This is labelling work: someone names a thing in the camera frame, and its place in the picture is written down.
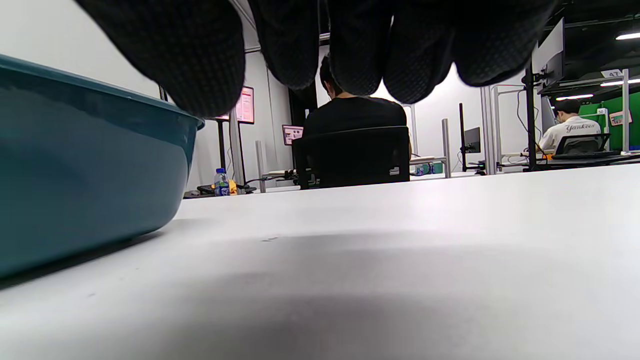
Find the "person's right hand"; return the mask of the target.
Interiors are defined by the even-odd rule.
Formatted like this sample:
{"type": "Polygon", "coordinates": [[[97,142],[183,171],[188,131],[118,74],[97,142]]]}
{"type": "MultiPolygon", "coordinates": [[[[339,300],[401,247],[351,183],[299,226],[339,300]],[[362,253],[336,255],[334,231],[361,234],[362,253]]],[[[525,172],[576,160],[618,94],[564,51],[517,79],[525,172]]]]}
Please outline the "person's right hand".
{"type": "MultiPolygon", "coordinates": [[[[242,19],[228,0],[79,0],[142,75],[195,117],[231,111],[246,61],[242,19]]],[[[318,0],[250,0],[260,50],[282,85],[302,89],[319,66],[318,0]]],[[[555,0],[327,0],[329,64],[339,86],[370,95],[384,83],[414,104],[455,65],[471,87],[530,62],[555,0]]]]}

